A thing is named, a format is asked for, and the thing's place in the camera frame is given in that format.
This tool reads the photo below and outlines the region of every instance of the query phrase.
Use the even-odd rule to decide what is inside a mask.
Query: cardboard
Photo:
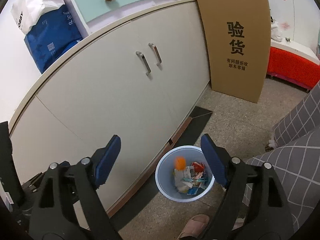
[[[270,53],[268,0],[197,0],[212,90],[257,103]]]

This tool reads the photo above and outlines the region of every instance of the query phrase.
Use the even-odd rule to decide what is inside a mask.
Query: orange ball
[[[174,166],[178,171],[183,171],[187,166],[186,159],[181,156],[176,157],[174,160]]]

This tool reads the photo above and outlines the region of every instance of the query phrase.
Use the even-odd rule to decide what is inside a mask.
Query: silver bolt
[[[234,164],[238,164],[238,163],[240,163],[240,159],[238,158],[238,157],[233,157],[232,159],[231,159],[231,161],[234,163]]]
[[[89,159],[89,158],[83,158],[83,159],[81,160],[81,163],[82,163],[83,165],[87,165],[89,162],[90,162],[90,159]]]
[[[52,169],[52,170],[54,170],[57,166],[58,166],[57,163],[51,163],[50,166],[49,166],[49,168]]]
[[[272,165],[270,163],[264,163],[263,165],[266,169],[271,169]]]

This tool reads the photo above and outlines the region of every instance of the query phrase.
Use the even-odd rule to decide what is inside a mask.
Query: brown baseboard
[[[171,141],[165,145],[164,150],[159,152],[149,166],[144,170],[144,172],[137,178],[137,180],[127,189],[127,191],[107,210],[108,216],[112,217],[116,212],[119,211],[122,206],[127,203],[127,201],[138,191],[138,189],[147,181],[151,174],[156,170],[158,162],[161,158],[169,152],[178,141],[182,133],[185,131],[187,126],[190,124],[192,118],[189,116],[186,118],[185,122],[180,126],[178,131],[172,136]]]

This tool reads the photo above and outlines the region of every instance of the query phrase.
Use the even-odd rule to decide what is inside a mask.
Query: white plastic bag
[[[278,22],[271,17],[271,39],[275,41],[282,41],[281,30],[279,29]]]
[[[36,25],[41,15],[59,9],[63,0],[18,0],[12,5],[11,14],[24,34]]]

